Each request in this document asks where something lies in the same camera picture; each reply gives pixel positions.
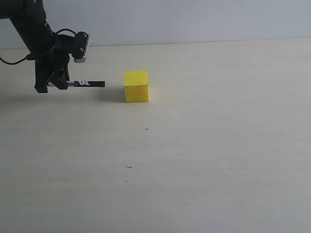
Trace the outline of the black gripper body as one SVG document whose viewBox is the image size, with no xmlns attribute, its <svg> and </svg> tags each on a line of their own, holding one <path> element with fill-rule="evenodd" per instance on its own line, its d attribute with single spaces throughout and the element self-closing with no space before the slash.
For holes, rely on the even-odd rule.
<svg viewBox="0 0 311 233">
<path fill-rule="evenodd" d="M 54 34 L 54 41 L 43 50 L 31 50 L 27 60 L 35 61 L 36 75 L 68 75 L 70 57 L 78 62 L 78 34 Z"/>
</svg>

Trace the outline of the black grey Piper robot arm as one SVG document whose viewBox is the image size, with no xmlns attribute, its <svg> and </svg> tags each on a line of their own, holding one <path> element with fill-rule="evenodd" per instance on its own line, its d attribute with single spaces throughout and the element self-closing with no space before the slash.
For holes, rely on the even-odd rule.
<svg viewBox="0 0 311 233">
<path fill-rule="evenodd" d="M 69 54 L 73 37 L 57 34 L 46 21 L 41 0 L 2 0 L 0 18 L 9 19 L 29 50 L 26 60 L 35 62 L 35 90 L 48 92 L 48 83 L 68 89 Z"/>
</svg>

